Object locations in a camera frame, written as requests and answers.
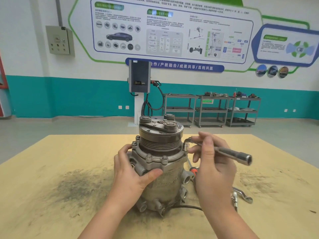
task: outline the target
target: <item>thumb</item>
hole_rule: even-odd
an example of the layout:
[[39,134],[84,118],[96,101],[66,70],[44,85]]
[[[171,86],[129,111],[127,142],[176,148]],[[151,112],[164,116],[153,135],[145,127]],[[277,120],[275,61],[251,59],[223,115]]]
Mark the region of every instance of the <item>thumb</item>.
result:
[[201,165],[206,164],[209,166],[215,167],[215,151],[214,151],[214,143],[211,136],[206,136],[203,140],[202,144],[202,155],[201,155]]
[[163,171],[161,169],[152,169],[147,174],[140,177],[141,185],[145,188],[150,182],[159,177]]

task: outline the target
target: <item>gray metal cart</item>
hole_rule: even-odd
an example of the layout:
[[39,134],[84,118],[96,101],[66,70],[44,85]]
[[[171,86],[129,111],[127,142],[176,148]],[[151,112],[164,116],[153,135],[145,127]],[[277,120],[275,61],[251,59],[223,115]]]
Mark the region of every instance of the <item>gray metal cart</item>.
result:
[[[164,94],[165,97],[165,106],[162,108],[162,116],[170,112],[187,112],[187,118],[176,117],[175,119],[182,125],[187,125],[191,127],[194,121],[195,108],[196,108],[196,96],[192,94]],[[168,98],[187,98],[189,99],[188,106],[167,106]],[[191,100],[194,99],[194,108],[190,107]],[[189,114],[193,113],[193,120],[189,119]]]
[[[227,112],[228,112],[228,103],[229,103],[229,97],[225,96],[203,96],[203,95],[197,95],[197,99],[200,99],[200,107],[196,107],[196,111],[199,112],[199,118],[194,118],[194,123],[201,128],[202,126],[212,126],[217,125],[220,127],[223,127],[226,122]],[[203,101],[204,100],[219,100],[218,107],[203,107]],[[221,108],[221,102],[222,100],[225,100],[225,108]],[[202,117],[202,113],[217,113],[217,117]],[[223,114],[223,119],[219,119],[219,114]]]
[[[230,100],[234,100],[234,103],[233,103],[233,108],[232,109],[228,108],[228,112],[231,113],[231,117],[226,119],[226,124],[228,126],[232,126],[232,125],[252,126],[252,125],[256,124],[256,120],[257,120],[257,116],[258,116],[258,112],[259,112],[259,108],[260,108],[260,103],[261,103],[261,98],[229,97],[229,101]],[[242,110],[244,108],[239,108],[239,111],[235,111],[234,109],[236,107],[236,101],[238,101],[238,100],[248,101],[247,108],[250,108],[250,102],[251,101],[259,101],[258,109],[257,110],[252,110],[252,111],[245,111],[245,110]],[[235,113],[245,113],[245,119],[234,117]],[[256,114],[254,122],[252,122],[250,120],[247,120],[248,114]]]

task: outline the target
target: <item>right hand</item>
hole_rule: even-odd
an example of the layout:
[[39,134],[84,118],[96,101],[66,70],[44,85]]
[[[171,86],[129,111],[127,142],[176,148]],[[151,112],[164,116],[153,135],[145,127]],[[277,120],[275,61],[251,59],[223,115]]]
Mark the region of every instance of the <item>right hand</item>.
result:
[[231,158],[215,153],[214,145],[229,148],[225,140],[208,132],[199,132],[192,136],[192,141],[203,142],[189,148],[194,154],[193,162],[201,158],[200,168],[196,175],[196,191],[199,204],[204,213],[216,213],[232,208],[232,186],[236,174],[236,165]]

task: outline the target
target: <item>left hand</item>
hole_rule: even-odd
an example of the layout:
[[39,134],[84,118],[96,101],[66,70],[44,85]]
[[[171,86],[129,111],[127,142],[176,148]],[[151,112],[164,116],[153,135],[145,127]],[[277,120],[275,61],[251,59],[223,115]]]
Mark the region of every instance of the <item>left hand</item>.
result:
[[114,181],[106,200],[112,206],[118,206],[123,215],[135,205],[145,187],[163,173],[161,169],[153,169],[139,176],[126,154],[131,148],[131,144],[126,144],[114,156]]

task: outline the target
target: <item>hand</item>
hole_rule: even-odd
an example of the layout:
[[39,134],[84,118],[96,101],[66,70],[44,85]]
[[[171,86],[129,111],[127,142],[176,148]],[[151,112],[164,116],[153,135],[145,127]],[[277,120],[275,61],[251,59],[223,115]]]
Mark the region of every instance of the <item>hand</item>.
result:
[[225,140],[208,132],[199,132],[192,141],[201,142],[189,149],[194,154],[193,162],[201,158],[196,176],[196,191],[204,213],[216,213],[231,208],[232,185],[236,174],[236,165],[231,158],[215,154],[214,145],[229,148]]
[[161,169],[153,169],[140,177],[132,168],[126,154],[130,148],[131,144],[126,144],[114,156],[114,181],[107,197],[107,202],[118,206],[124,214],[135,205],[145,187],[163,173]]

